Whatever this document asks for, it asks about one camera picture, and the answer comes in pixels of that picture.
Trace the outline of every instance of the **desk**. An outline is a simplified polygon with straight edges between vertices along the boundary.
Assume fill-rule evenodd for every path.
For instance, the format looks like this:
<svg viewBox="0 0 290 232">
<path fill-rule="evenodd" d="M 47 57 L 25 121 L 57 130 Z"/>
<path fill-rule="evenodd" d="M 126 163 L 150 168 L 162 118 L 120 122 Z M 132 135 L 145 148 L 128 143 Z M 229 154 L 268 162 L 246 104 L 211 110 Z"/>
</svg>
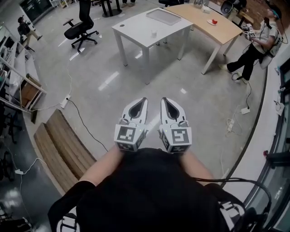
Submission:
<svg viewBox="0 0 290 232">
<path fill-rule="evenodd" d="M 130 40 L 131 42 L 135 43 L 136 45 L 142 48 L 144 68 L 146 72 L 146 80 L 145 80 L 146 84 L 149 84 L 150 82 L 149 48 L 152 47 L 154 44 L 158 44 L 161 40 L 163 40 L 166 43 L 166 39 L 168 36 L 170 36 L 175 32 L 184 30 L 183 45 L 181 46 L 181 49 L 178 54 L 178 59 L 180 60 L 182 58 L 185 42 L 187 40 L 190 27 L 192 25 L 191 22 L 183 18 L 181 18 L 179 22 L 177 22 L 172 26 L 159 22 L 155 19 L 148 18 L 146 14 L 155 9 L 148 10 L 141 14 L 135 15 L 112 27 L 115 33 L 116 41 L 119 47 L 121 59 L 123 61 L 124 66 L 127 66 L 128 62 L 124 51 L 121 36 L 125 37 L 126 39 Z M 156 38 L 153 38 L 151 36 L 152 30 L 157 31 Z"/>
<path fill-rule="evenodd" d="M 239 23 L 239 27 L 242 26 L 242 23 L 244 22 L 244 20 L 247 20 L 248 22 L 250 22 L 252 25 L 254 24 L 254 19 L 252 19 L 250 16 L 248 16 L 245 12 L 240 11 L 237 15 L 241 16 L 241 21 Z"/>
<path fill-rule="evenodd" d="M 202 74 L 206 73 L 210 64 L 216 57 L 219 49 L 224 44 L 232 40 L 226 51 L 224 52 L 224 55 L 226 55 L 231 46 L 236 41 L 238 35 L 242 33 L 242 30 L 240 28 L 238 28 L 235 24 L 233 24 L 231 21 L 229 21 L 219 13 L 215 12 L 214 10 L 212 10 L 210 14 L 206 14 L 203 13 L 200 9 L 193 7 L 193 5 L 191 4 L 176 5 L 167 7 L 166 9 L 192 22 L 193 27 L 198 28 L 217 43 L 215 50 L 213 51 L 211 57 L 209 58 L 207 64 L 204 66 L 201 72 Z M 208 19 L 217 20 L 217 25 L 213 26 L 209 24 L 207 22 Z"/>
</svg>

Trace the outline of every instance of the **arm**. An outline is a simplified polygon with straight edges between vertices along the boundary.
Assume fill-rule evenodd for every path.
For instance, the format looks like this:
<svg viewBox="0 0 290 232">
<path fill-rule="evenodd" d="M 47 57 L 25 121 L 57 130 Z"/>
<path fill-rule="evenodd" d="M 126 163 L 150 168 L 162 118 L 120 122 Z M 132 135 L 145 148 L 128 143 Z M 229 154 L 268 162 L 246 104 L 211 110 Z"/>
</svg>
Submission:
<svg viewBox="0 0 290 232">
<path fill-rule="evenodd" d="M 89 181 L 97 186 L 116 170 L 123 155 L 124 153 L 114 145 L 99 161 L 86 171 L 79 181 Z"/>
<path fill-rule="evenodd" d="M 203 179 L 214 179 L 213 175 L 198 160 L 193 152 L 187 150 L 180 158 L 181 165 L 185 172 L 191 177 L 199 177 Z M 209 182 L 200 182 L 202 185 L 209 184 Z"/>
<path fill-rule="evenodd" d="M 267 42 L 263 42 L 263 41 L 256 39 L 256 38 L 251 38 L 251 41 L 254 41 L 257 44 L 260 44 L 261 46 L 263 46 L 266 49 L 271 49 L 274 42 L 275 42 L 275 37 L 270 35 Z"/>
</svg>

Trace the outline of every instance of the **power outlet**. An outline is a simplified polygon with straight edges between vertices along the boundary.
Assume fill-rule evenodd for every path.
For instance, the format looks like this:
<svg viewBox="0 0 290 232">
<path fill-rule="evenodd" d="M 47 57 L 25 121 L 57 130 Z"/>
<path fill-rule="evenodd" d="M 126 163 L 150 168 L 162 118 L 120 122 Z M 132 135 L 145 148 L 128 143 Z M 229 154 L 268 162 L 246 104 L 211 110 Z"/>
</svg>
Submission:
<svg viewBox="0 0 290 232">
<path fill-rule="evenodd" d="M 70 99 L 71 96 L 70 95 L 66 95 L 66 97 L 64 98 L 64 100 L 60 103 L 60 107 L 62 107 L 63 109 L 65 108 L 65 106 L 67 105 L 68 103 L 68 100 L 67 99 Z"/>
</svg>

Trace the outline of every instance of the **tray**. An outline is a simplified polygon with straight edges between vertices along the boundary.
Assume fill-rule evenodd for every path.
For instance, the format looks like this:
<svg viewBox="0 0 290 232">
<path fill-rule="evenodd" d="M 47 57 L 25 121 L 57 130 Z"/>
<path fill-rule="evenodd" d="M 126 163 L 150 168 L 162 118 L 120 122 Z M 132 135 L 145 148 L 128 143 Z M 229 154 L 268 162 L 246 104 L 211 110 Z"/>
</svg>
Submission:
<svg viewBox="0 0 290 232">
<path fill-rule="evenodd" d="M 156 9 L 146 14 L 148 18 L 155 19 L 159 22 L 172 26 L 181 20 L 181 17 L 168 11 Z"/>
</svg>

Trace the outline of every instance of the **black shirt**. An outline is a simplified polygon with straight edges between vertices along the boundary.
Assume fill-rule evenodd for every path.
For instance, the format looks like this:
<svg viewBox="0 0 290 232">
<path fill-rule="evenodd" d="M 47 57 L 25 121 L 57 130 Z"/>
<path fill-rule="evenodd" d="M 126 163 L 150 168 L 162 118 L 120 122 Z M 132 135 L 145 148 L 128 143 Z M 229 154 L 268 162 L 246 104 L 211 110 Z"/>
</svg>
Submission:
<svg viewBox="0 0 290 232">
<path fill-rule="evenodd" d="M 217 184 L 202 186 L 182 169 L 177 155 L 140 149 L 124 155 L 98 186 L 74 185 L 48 213 L 52 231 L 76 206 L 80 231 L 229 231 L 223 204 L 243 204 Z M 240 215 L 232 221 L 240 221 Z"/>
</svg>

